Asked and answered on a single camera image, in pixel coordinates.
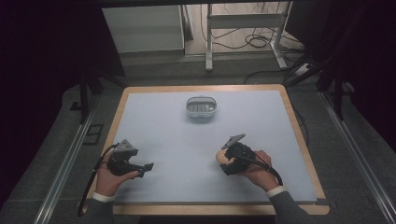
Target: sleeve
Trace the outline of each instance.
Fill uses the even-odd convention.
[[[104,196],[95,195],[88,203],[88,210],[82,216],[81,224],[113,224],[113,200],[104,199]]]
[[[276,224],[315,224],[315,220],[291,198],[288,191],[270,197],[276,210]]]

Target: cable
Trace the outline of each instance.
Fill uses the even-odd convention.
[[[276,178],[277,183],[278,183],[280,186],[283,186],[283,181],[282,181],[282,178],[280,177],[280,174],[279,174],[272,166],[270,166],[267,162],[265,162],[264,160],[262,160],[260,157],[259,157],[259,158],[262,160],[262,162],[256,161],[256,160],[252,160],[252,159],[249,159],[249,158],[246,158],[246,157],[242,157],[242,156],[235,156],[235,158],[236,158],[236,159],[239,159],[239,160],[241,160],[241,161],[248,161],[248,162],[250,162],[250,163],[259,165],[259,166],[262,167],[265,171],[267,171],[267,172],[269,172],[271,175],[273,175],[273,176]]]
[[[309,145],[309,132],[308,132],[308,127],[306,127],[306,123],[305,123],[305,118],[300,114],[300,112],[298,112],[297,108],[294,106],[294,104],[291,104],[291,107],[293,108],[294,112],[296,112],[297,117],[300,119],[302,124],[299,124],[299,126],[303,126],[304,127],[304,131],[305,131],[305,143],[308,146]]]
[[[85,201],[87,200],[88,192],[90,191],[92,182],[93,182],[93,180],[95,179],[96,173],[97,173],[97,171],[98,171],[98,169],[99,169],[99,167],[100,167],[100,164],[101,164],[102,161],[103,161],[103,158],[105,157],[105,155],[108,153],[108,151],[109,151],[111,148],[115,148],[115,147],[117,147],[117,145],[118,145],[118,144],[116,144],[116,145],[111,145],[110,147],[108,147],[108,148],[105,150],[105,152],[102,154],[102,156],[99,158],[99,160],[98,160],[98,162],[96,163],[96,165],[93,167],[90,180],[88,181],[87,187],[85,188],[85,191],[84,191],[84,195],[82,196],[81,202],[79,203],[79,207],[78,207],[78,216],[79,216],[79,217],[82,217],[82,216],[84,215],[84,212],[82,211],[82,209],[84,208]]]

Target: shirt cuff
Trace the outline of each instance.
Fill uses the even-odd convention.
[[[105,195],[94,192],[92,198],[102,203],[109,203],[109,202],[113,202],[116,199],[116,195],[107,197]]]
[[[268,198],[272,198],[272,197],[276,196],[278,193],[281,193],[283,191],[287,191],[286,188],[283,186],[278,186],[274,189],[268,190],[266,192],[266,194],[267,194]]]

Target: wooden frame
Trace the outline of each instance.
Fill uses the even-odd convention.
[[[117,129],[120,125],[120,119],[128,100],[130,93],[142,92],[178,92],[178,91],[279,91],[285,105],[286,111],[290,118],[290,124],[294,130],[300,147],[304,163],[312,181],[315,194],[318,198],[316,203],[300,204],[305,211],[310,215],[326,215],[330,211],[329,205],[324,202],[326,196],[320,185],[318,175],[316,173],[314,164],[311,160],[308,148],[306,147],[303,134],[301,133],[299,124],[291,107],[289,96],[282,85],[220,85],[220,86],[160,86],[160,87],[129,87],[126,88],[121,96],[120,104],[116,115],[113,119],[110,131],[107,136],[104,148],[108,148],[113,144]],[[96,187],[96,181],[93,182],[88,198],[92,197]],[[229,215],[229,216],[257,216],[257,215],[275,215],[275,209],[272,205],[257,205],[257,204],[230,204],[230,205],[193,205],[193,204],[124,204],[115,205],[114,214],[117,215]]]

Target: human hand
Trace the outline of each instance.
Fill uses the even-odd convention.
[[[113,175],[107,168],[107,162],[111,157],[113,151],[109,151],[103,158],[102,164],[100,164],[99,169],[97,171],[97,180],[96,180],[96,193],[111,197],[116,194],[116,191],[119,189],[120,185],[129,179],[133,179],[139,175],[137,171],[133,171],[126,175]]]
[[[258,157],[260,157],[263,161],[265,161],[268,165],[272,166],[271,157],[268,156],[264,151],[254,151]],[[256,161],[261,161],[260,158],[256,156]],[[279,186],[276,182],[276,178],[265,171],[256,164],[250,164],[250,166],[243,172],[239,173],[239,175],[247,177],[253,184],[259,186],[265,191],[269,191]]]

